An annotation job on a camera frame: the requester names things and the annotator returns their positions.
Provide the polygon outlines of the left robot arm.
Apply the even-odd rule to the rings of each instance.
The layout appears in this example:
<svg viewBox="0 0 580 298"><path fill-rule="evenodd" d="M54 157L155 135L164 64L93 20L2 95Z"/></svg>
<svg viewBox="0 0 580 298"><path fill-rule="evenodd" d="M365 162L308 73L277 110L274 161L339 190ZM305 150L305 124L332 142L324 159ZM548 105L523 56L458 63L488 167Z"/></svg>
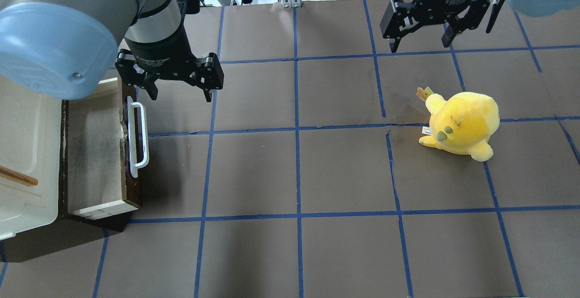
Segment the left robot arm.
<svg viewBox="0 0 580 298"><path fill-rule="evenodd" d="M114 65L152 100L158 80L205 99L224 85L218 55L191 51L184 20L200 0L1 0L1 77L64 100L89 96Z"/></svg>

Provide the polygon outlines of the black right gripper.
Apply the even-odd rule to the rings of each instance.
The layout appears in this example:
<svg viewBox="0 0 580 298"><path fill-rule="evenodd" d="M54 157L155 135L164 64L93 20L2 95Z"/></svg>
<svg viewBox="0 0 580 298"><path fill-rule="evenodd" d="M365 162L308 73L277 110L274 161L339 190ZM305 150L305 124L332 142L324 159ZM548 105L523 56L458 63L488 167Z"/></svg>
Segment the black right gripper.
<svg viewBox="0 0 580 298"><path fill-rule="evenodd" d="M464 10L461 18L453 16L447 20L447 28L442 36L444 48L449 48L454 38L463 31L479 27L487 9L489 0L390 0L383 18L380 21L381 35L389 40L391 53L397 53L402 38L416 32L426 25L428 14L454 14Z"/></svg>

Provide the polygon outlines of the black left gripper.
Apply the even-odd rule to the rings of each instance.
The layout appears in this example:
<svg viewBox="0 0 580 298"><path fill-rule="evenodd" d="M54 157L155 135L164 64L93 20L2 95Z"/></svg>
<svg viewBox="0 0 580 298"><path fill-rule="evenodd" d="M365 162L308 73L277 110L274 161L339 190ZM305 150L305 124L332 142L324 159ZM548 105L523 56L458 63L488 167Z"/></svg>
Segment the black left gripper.
<svg viewBox="0 0 580 298"><path fill-rule="evenodd" d="M184 81L203 91L206 102L212 102L216 91L223 89L224 71L216 53L198 58L192 51L184 26L165 38L152 40L147 34L124 38L128 49L120 49L115 67L122 83L145 90L156 100L158 79Z"/></svg>

